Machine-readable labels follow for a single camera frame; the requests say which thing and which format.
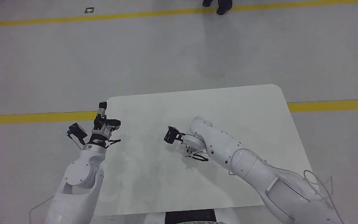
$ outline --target gray floor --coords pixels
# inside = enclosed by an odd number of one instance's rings
[[[0,1],[0,21],[81,16],[89,4],[101,13],[200,5],[21,3]],[[254,3],[268,1],[236,2]],[[111,96],[267,83],[280,86],[288,102],[358,99],[357,10],[346,5],[0,27],[0,114],[96,110]],[[355,223],[358,111],[293,118],[313,171],[333,175],[338,210],[346,223]],[[54,194],[79,154],[64,136],[70,124],[0,126],[0,223],[26,223],[29,210]],[[89,130],[92,123],[81,125]],[[48,203],[34,210],[33,223],[44,221],[47,208]],[[278,223],[265,207],[238,213],[242,223]],[[94,219],[141,223],[143,215]]]

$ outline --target table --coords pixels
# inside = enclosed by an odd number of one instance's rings
[[[275,85],[218,88],[108,99],[107,117],[122,125],[108,148],[95,215],[262,205],[259,195],[214,161],[184,157],[163,138],[168,126],[188,133],[192,119],[211,120],[270,164],[311,169],[285,98]]]

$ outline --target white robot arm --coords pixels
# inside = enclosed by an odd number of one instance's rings
[[[239,176],[261,196],[268,210],[284,224],[342,223],[330,206],[309,183],[291,171],[277,169],[260,159],[228,133],[213,128],[197,116],[191,134],[169,127],[167,143],[182,141],[189,150],[206,150],[220,166]]]
[[[46,223],[88,224],[92,221],[104,178],[104,171],[100,168],[100,164],[105,159],[106,142],[111,144],[120,142],[120,140],[109,140],[112,131],[119,129],[121,122],[107,119],[106,108],[107,103],[101,102],[91,139],[87,144],[83,141],[87,135],[77,123],[73,124],[67,132],[70,138],[70,135],[74,134],[84,146],[79,159],[73,161],[66,169],[52,200]],[[74,186],[90,189],[90,191],[86,194],[75,195],[72,192]]]

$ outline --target yellow line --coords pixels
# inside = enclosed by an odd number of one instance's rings
[[[357,4],[358,0],[318,0],[309,2],[283,2],[275,4],[254,4],[247,6],[234,6],[231,11],[252,11],[252,10],[273,10],[281,8],[300,8],[313,6],[331,6],[336,4]],[[119,13],[106,15],[92,15],[92,16],[75,16],[64,18],[39,18],[32,20],[17,20],[17,21],[0,21],[0,26],[20,26],[31,24],[53,24],[60,22],[85,22],[94,20],[118,20],[124,18],[138,18],[138,17],[153,17],[153,16],[171,16],[171,15],[185,15],[214,12],[214,8],[189,8],[182,10],[163,10],[153,12],[134,12],[134,13]]]
[[[358,100],[289,102],[287,105],[291,113],[358,110]],[[96,113],[96,111],[82,111],[0,115],[0,124],[77,122],[82,120],[94,120]]]
[[[46,114],[12,114],[0,115],[0,124],[70,122],[94,120],[96,111],[46,113]]]
[[[291,113],[358,110],[358,100],[319,101],[319,102],[289,102]]]

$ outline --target shoe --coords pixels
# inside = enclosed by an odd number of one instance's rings
[[[222,16],[224,15],[227,11],[231,10],[231,8],[233,7],[233,4],[231,3],[230,5],[226,6],[226,7],[220,7],[218,8],[218,10],[216,11],[216,14]]]
[[[211,2],[212,2],[213,0],[203,0],[203,2],[202,2],[202,6],[204,6],[204,7],[209,7],[210,5],[211,5]]]

